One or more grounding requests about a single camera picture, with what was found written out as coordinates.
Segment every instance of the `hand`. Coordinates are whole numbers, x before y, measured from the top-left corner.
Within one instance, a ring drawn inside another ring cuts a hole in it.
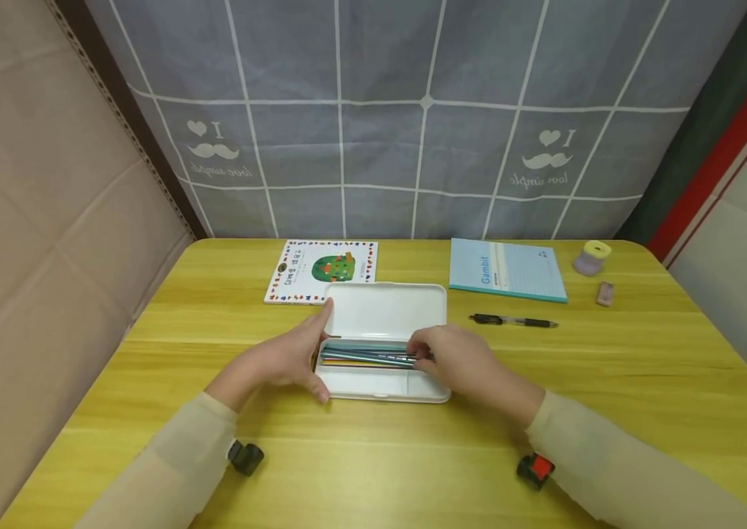
[[[323,328],[332,307],[329,299],[317,315],[235,357],[206,387],[206,393],[234,411],[240,411],[247,397],[262,383],[304,386],[319,402],[327,402],[329,390],[311,371],[311,357],[321,341],[328,338]]]
[[[533,421],[544,401],[544,389],[509,371],[484,339],[455,325],[419,329],[411,335],[406,350],[418,357],[414,369],[432,375],[456,393],[506,413],[523,428]]]

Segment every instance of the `pen clip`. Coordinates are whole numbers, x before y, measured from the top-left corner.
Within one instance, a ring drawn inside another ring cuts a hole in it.
[[[494,314],[472,314],[468,318],[480,325],[502,325],[505,320]]]

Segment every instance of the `wood grain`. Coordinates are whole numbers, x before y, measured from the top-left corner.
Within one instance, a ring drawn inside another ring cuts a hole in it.
[[[551,241],[569,304],[451,290],[449,318],[512,369],[573,397],[747,502],[747,366],[644,248],[613,241],[594,278]],[[203,240],[185,251],[1,520],[70,527],[173,412],[230,357],[308,314],[261,300],[283,241]],[[447,284],[449,241],[386,240],[380,281]],[[613,305],[596,305],[600,281]],[[556,329],[478,326],[473,312],[546,318]],[[598,527],[555,486],[514,475],[522,433],[455,396],[445,405],[334,400],[262,389],[239,437],[267,458],[227,472],[194,528]]]

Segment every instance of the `sweater sleeve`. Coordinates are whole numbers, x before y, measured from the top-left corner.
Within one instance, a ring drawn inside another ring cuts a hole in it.
[[[527,435],[558,486],[615,528],[747,528],[734,496],[578,402],[547,391]]]
[[[124,469],[78,529],[185,529],[227,467],[236,415],[202,393],[182,406]]]

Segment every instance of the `children's book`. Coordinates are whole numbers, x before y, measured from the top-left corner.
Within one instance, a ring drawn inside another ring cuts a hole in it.
[[[555,252],[546,246],[453,239],[450,289],[567,303]]]
[[[330,283],[375,283],[378,252],[369,240],[287,240],[265,303],[323,305]]]

